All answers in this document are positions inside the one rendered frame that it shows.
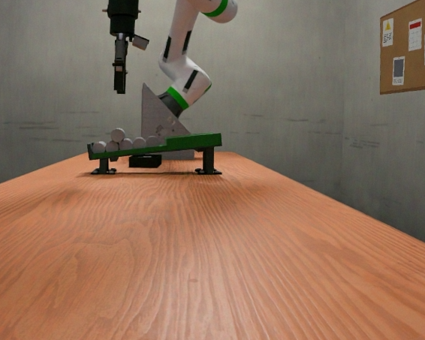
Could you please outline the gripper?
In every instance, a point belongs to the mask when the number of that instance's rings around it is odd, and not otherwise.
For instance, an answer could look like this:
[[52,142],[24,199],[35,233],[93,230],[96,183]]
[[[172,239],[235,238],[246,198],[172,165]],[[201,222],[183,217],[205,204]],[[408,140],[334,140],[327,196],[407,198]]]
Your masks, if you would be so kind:
[[[135,18],[129,16],[113,16],[110,18],[110,34],[116,37],[115,41],[115,60],[112,63],[114,67],[114,87],[117,94],[125,94],[126,74],[128,71],[125,69],[125,58],[128,54],[128,41],[126,40],[129,35],[134,35]],[[123,90],[124,88],[124,90]]]

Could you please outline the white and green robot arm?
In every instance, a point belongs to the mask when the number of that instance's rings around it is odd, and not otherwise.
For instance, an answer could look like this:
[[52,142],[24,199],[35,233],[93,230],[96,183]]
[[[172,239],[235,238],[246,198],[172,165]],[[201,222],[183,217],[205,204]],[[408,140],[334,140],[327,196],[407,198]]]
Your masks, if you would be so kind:
[[[138,9],[139,0],[108,0],[102,12],[107,12],[109,18],[129,16],[136,20],[141,13]],[[176,0],[170,31],[158,59],[160,69],[175,83],[157,96],[178,119],[212,85],[207,74],[187,57],[199,11],[216,23],[228,23],[237,14],[237,1]]]

